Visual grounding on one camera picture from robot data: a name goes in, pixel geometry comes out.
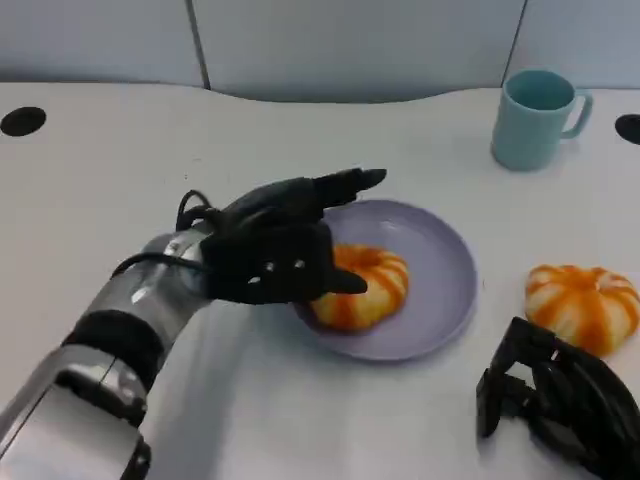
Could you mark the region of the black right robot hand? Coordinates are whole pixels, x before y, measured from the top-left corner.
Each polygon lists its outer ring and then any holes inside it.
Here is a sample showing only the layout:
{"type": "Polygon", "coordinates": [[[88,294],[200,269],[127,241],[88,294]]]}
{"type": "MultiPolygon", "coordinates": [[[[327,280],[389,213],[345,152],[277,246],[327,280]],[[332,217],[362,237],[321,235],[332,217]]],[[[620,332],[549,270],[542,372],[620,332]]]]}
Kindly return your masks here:
{"type": "Polygon", "coordinates": [[[503,417],[601,479],[639,476],[639,407],[600,358],[520,317],[511,320],[476,387],[476,432],[503,417]]]}

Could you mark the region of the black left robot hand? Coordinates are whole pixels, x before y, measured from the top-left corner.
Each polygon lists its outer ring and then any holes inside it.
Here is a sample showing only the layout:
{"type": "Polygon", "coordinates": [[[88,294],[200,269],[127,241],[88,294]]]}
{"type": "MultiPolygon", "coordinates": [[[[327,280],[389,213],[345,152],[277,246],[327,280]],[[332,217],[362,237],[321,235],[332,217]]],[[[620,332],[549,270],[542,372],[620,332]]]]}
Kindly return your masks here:
{"type": "Polygon", "coordinates": [[[211,247],[217,299],[246,304],[307,302],[326,293],[362,294],[367,283],[337,266],[327,209],[380,184],[385,169],[349,169],[258,187],[223,210],[211,247]]]}

